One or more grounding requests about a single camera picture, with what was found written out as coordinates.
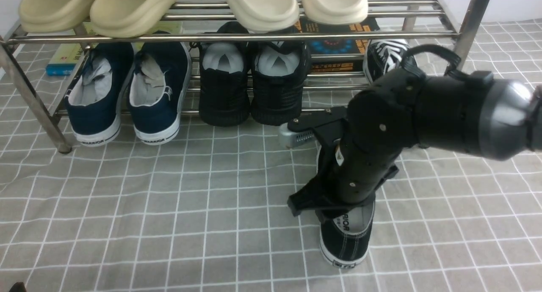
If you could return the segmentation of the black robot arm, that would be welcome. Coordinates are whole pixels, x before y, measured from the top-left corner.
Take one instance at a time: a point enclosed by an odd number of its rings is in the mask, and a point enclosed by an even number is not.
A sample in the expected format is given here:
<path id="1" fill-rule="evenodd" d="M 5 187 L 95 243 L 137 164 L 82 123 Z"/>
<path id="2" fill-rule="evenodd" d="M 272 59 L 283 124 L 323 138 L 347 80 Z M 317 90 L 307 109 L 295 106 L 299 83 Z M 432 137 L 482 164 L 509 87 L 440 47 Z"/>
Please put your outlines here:
<path id="1" fill-rule="evenodd" d="M 323 153 L 317 174 L 288 198 L 291 213 L 313 210 L 324 223 L 370 204 L 403 149 L 416 145 L 498 161 L 541 151 L 541 88 L 458 64 L 445 47 L 413 47 L 347 106 L 288 122 Z"/>

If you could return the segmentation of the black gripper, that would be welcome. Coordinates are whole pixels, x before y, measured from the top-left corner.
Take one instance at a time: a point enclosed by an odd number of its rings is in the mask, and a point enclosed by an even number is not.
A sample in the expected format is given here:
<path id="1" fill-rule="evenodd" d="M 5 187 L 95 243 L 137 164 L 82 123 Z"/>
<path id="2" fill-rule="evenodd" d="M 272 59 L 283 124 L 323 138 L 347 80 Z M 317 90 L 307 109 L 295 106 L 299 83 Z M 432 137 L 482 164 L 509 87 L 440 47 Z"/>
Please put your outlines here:
<path id="1" fill-rule="evenodd" d="M 320 223 L 345 215 L 374 199 L 376 190 L 397 173 L 399 150 L 378 151 L 367 137 L 368 123 L 359 112 L 332 107 L 288 122 L 295 134 L 310 132 L 320 144 L 317 174 L 290 195 L 294 217 L 314 211 Z"/>

